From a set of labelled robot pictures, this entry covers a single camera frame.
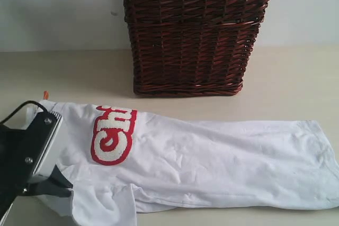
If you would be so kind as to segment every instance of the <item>metal screw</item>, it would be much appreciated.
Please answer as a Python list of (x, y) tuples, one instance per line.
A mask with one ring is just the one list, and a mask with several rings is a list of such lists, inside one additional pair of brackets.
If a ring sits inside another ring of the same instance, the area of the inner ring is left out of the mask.
[(51, 124), (52, 123), (52, 119), (47, 117), (47, 118), (44, 119), (44, 123), (45, 124)]
[(33, 159), (31, 157), (26, 157), (25, 158), (25, 163), (32, 164), (33, 163)]

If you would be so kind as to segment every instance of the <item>woven basket texture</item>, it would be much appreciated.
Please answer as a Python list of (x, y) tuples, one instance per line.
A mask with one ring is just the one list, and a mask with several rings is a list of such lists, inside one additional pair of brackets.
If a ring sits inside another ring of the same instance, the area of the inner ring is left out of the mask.
[(143, 96), (235, 95), (269, 0), (123, 0)]

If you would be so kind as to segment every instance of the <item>white wall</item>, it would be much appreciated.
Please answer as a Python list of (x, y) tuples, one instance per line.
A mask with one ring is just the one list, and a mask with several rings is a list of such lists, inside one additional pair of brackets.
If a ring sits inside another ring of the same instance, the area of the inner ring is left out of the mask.
[[(122, 0), (0, 0), (0, 51), (128, 48), (123, 16)], [(271, 0), (256, 45), (338, 43), (338, 16), (339, 0)]]

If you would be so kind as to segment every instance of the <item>t-shirt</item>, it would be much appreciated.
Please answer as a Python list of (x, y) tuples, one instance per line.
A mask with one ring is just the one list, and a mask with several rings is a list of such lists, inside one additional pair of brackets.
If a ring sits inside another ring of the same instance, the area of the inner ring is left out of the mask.
[(113, 106), (41, 102), (59, 112), (57, 166), (73, 196), (42, 199), (82, 226), (135, 226), (175, 207), (339, 206), (339, 166), (315, 121), (182, 121)]

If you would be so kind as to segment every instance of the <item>beige table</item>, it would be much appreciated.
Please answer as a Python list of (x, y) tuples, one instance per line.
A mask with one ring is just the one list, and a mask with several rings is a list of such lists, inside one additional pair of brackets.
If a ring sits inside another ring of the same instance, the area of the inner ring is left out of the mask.
[[(132, 92), (130, 51), (0, 53), (0, 119), (25, 100), (118, 105), (184, 120), (318, 120), (339, 157), (339, 46), (255, 48), (233, 97), (152, 99)], [(10, 122), (19, 126), (21, 112)], [(339, 209), (177, 209), (139, 226), (338, 225)], [(35, 198), (18, 198), (6, 226), (71, 226)]]

